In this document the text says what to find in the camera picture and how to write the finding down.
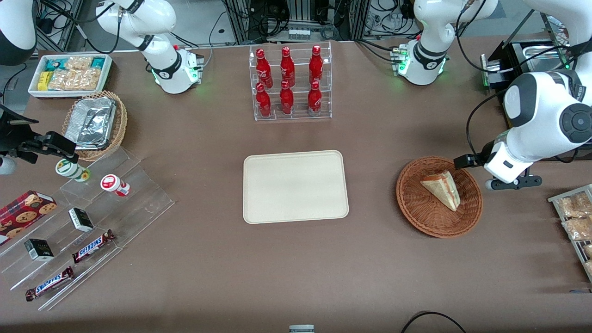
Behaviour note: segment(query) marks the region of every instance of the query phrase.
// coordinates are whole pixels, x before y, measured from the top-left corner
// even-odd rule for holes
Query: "acrylic display stand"
[[[31,302],[38,310],[51,309],[174,204],[142,170],[139,162],[121,147],[103,156],[88,167],[91,171],[88,181],[68,181],[52,195],[58,204],[56,210],[1,249],[3,278],[11,290],[22,294],[23,303],[28,289],[37,287],[72,266],[74,280],[60,284],[58,288],[49,290]],[[128,183],[130,194],[119,197],[103,191],[99,182],[107,174],[118,175]],[[94,225],[92,231],[84,233],[74,228],[68,214],[72,207],[87,212]],[[85,260],[74,264],[72,254],[109,229],[116,238]],[[54,258],[48,262],[32,260],[24,246],[29,238],[46,240]]]
[[[320,91],[323,94],[321,100],[321,112],[318,116],[312,117],[308,114],[308,92],[310,91],[310,81],[308,80],[308,63],[313,54],[313,45],[321,47],[321,57],[323,58],[323,79],[319,82]],[[279,92],[281,91],[282,75],[279,64],[282,61],[281,49],[275,46],[261,45],[250,47],[249,50],[249,72],[251,75],[251,93],[253,95],[253,110],[255,120],[272,121],[272,120],[291,120],[291,119],[323,119],[331,118],[332,111],[332,55],[330,43],[295,43],[290,44],[290,54],[294,60],[296,71],[296,84],[292,87],[294,93],[294,112],[290,116],[286,116],[281,110],[281,102],[279,99]],[[267,89],[269,98],[271,99],[271,117],[263,118],[257,108],[257,99],[255,95],[255,85],[259,82],[257,76],[257,57],[255,51],[263,49],[265,57],[271,65],[271,77],[274,80],[274,85],[271,89]]]
[[[580,188],[576,188],[573,191],[569,191],[566,192],[564,194],[560,194],[558,196],[555,197],[551,197],[548,198],[547,201],[549,201],[550,203],[553,203],[553,206],[555,207],[555,210],[557,211],[557,214],[559,214],[559,218],[561,219],[561,225],[564,227],[565,231],[569,234],[569,230],[567,228],[565,228],[565,222],[568,220],[565,215],[563,214],[563,212],[561,211],[561,209],[559,208],[559,204],[558,204],[558,200],[561,198],[566,198],[566,197],[571,197],[574,194],[578,194],[578,193],[586,193],[586,195],[588,196],[588,199],[592,202],[592,184],[587,185],[587,186],[583,186]],[[575,252],[578,254],[578,258],[580,259],[582,265],[584,265],[584,263],[588,260],[591,260],[590,257],[588,257],[588,255],[586,255],[585,251],[584,251],[584,246],[592,243],[591,241],[573,241],[571,240],[571,244],[574,246],[575,248]],[[590,282],[592,282],[592,274],[590,274],[590,272],[588,272],[588,270],[584,269],[584,271],[586,271],[586,275],[588,275],[588,279],[590,280]]]

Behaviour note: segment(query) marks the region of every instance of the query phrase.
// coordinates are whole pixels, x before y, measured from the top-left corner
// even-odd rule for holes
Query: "round wicker basket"
[[[123,141],[123,137],[126,133],[126,125],[127,125],[127,110],[126,106],[123,105],[121,99],[112,92],[109,91],[101,91],[97,92],[88,96],[84,96],[83,98],[99,98],[99,97],[108,97],[113,99],[117,102],[117,109],[115,111],[115,119],[113,120],[113,128],[111,129],[111,137],[109,138],[109,146],[102,151],[76,151],[80,159],[83,161],[93,162],[99,159],[101,156],[105,155],[110,150],[116,148],[121,144]],[[72,115],[72,110],[74,110],[74,106],[80,100],[76,101],[74,105],[70,108],[66,116],[66,120],[64,121],[64,125],[62,125],[62,135],[66,133],[66,129],[68,128],[68,124],[70,123],[70,116]]]
[[[429,175],[450,171],[461,197],[456,212],[448,209],[420,181]],[[438,156],[427,156],[410,162],[397,180],[397,201],[403,215],[422,232],[453,238],[469,232],[481,218],[483,197],[475,178],[464,169],[456,170],[454,162]]]

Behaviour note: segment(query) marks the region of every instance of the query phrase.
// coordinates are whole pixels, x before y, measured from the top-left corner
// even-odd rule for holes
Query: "coca-cola bottle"
[[[323,78],[323,58],[321,58],[321,47],[319,45],[313,46],[313,56],[310,57],[308,63],[308,80],[310,84],[313,81],[321,81]]]
[[[274,80],[271,78],[271,66],[269,66],[269,62],[265,59],[265,51],[263,49],[257,49],[255,54],[257,55],[257,76],[259,77],[259,82],[263,82],[265,88],[270,89],[274,86]]]
[[[321,113],[321,98],[323,94],[318,90],[318,81],[313,81],[308,92],[308,114],[316,117]]]
[[[257,99],[259,113],[261,113],[261,117],[269,118],[271,116],[271,100],[269,99],[269,94],[265,91],[265,86],[261,82],[257,82],[255,88],[257,89],[255,98]]]
[[[290,48],[282,47],[282,62],[279,64],[282,70],[282,80],[288,81],[288,84],[293,87],[296,84],[296,73],[294,70],[294,60],[290,56]]]
[[[294,111],[294,93],[290,89],[287,80],[282,81],[282,91],[279,92],[279,99],[282,101],[282,112],[289,116]]]

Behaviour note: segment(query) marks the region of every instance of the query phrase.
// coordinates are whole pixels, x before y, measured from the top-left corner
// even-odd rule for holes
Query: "brown tablecloth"
[[[466,38],[465,48],[477,60],[500,40]],[[591,183],[590,163],[538,163],[543,186],[485,191],[473,231],[428,237],[403,218],[394,184],[415,158],[469,152],[465,122],[486,96],[481,74],[454,45],[442,76],[417,87],[355,43],[332,46],[333,118],[288,124],[253,120],[248,47],[215,49],[203,84],[181,95],[154,83],[140,53],[114,53],[108,88],[127,106],[123,146],[177,203],[51,311],[37,312],[2,281],[0,330],[397,332],[412,314],[436,310],[470,332],[590,332],[592,295],[567,293],[589,286],[586,276],[546,202]],[[32,98],[26,115],[40,120],[38,132],[59,130],[71,103]],[[476,114],[476,146],[505,129],[502,112],[492,101]],[[247,156],[325,149],[344,157],[346,218],[244,222]],[[55,192],[65,181],[56,161],[19,162],[0,178],[0,205],[29,189]],[[490,177],[471,173],[480,184]],[[454,329],[422,318],[409,332]]]

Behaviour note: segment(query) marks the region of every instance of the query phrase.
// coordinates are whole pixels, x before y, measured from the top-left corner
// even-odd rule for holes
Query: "snickers bar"
[[[55,288],[58,284],[66,281],[66,280],[73,280],[74,279],[74,271],[72,267],[68,266],[63,272],[60,274],[52,277],[51,279],[45,281],[43,284],[37,286],[37,288],[31,288],[27,290],[25,294],[25,298],[27,302],[30,302],[37,297],[43,295],[46,291],[50,290],[51,288]]]
[[[74,258],[74,263],[77,264],[81,262],[85,257],[88,257],[96,250],[100,249],[103,245],[107,244],[108,241],[115,238],[115,235],[111,232],[111,229],[107,230],[107,232],[103,233],[99,238],[95,239],[89,245],[83,247],[77,253],[72,255]]]

